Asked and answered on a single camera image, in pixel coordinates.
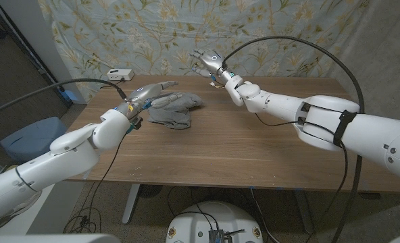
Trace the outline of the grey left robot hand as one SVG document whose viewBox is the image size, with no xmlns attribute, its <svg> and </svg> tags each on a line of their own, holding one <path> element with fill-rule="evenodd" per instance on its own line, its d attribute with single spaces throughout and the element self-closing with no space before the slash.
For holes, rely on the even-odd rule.
<svg viewBox="0 0 400 243">
<path fill-rule="evenodd" d="M 182 98 L 181 92 L 161 93 L 163 90 L 176 85 L 178 85 L 177 81 L 165 81 L 142 86 L 131 92 L 127 98 L 124 98 L 124 101 L 116 107 L 116 111 L 124 114 L 128 120 L 132 121 L 139 113 L 150 107 L 165 107 Z"/>
</svg>

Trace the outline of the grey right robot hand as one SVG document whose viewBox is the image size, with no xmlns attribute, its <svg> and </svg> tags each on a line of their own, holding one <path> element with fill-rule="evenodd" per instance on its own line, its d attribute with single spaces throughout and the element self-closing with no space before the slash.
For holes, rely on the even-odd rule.
<svg viewBox="0 0 400 243">
<path fill-rule="evenodd" d="M 189 53 L 196 63 L 191 68 L 193 72 L 203 76 L 204 78 L 211 78 L 213 81 L 218 81 L 220 84 L 225 85 L 229 81 L 229 72 L 224 68 L 224 57 L 211 49 L 194 49 Z"/>
</svg>

